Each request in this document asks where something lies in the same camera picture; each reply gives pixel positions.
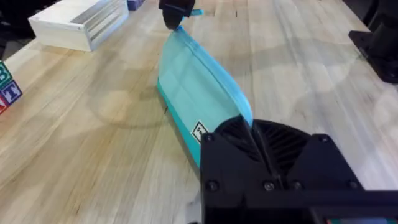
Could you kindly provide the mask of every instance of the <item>black 3d-printed part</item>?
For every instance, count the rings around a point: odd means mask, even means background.
[[[397,218],[398,193],[365,191],[326,134],[242,116],[201,137],[203,224]]]
[[[287,175],[311,135],[271,121],[255,120],[283,175]]]
[[[163,10],[163,20],[168,29],[175,30],[183,17],[191,15],[195,0],[160,0],[159,9]]]

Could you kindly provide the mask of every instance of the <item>wooden table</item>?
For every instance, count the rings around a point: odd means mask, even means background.
[[[340,0],[198,0],[184,27],[254,117],[333,137],[368,189],[398,187],[398,92],[348,38]],[[32,41],[6,61],[24,96],[0,116],[0,223],[188,223],[199,181],[155,82],[168,37],[147,0],[93,53]]]

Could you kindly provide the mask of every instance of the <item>black bracket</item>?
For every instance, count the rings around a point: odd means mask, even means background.
[[[380,18],[374,33],[351,31],[349,37],[381,80],[398,83],[398,21]]]

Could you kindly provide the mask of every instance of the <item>white wooden box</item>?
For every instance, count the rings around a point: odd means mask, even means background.
[[[126,0],[61,0],[29,22],[42,44],[92,51],[128,16]]]

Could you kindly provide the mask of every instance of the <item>plastic bag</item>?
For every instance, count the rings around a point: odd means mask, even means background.
[[[239,86],[181,26],[163,47],[157,88],[197,166],[203,133],[239,114],[252,125],[251,107]]]

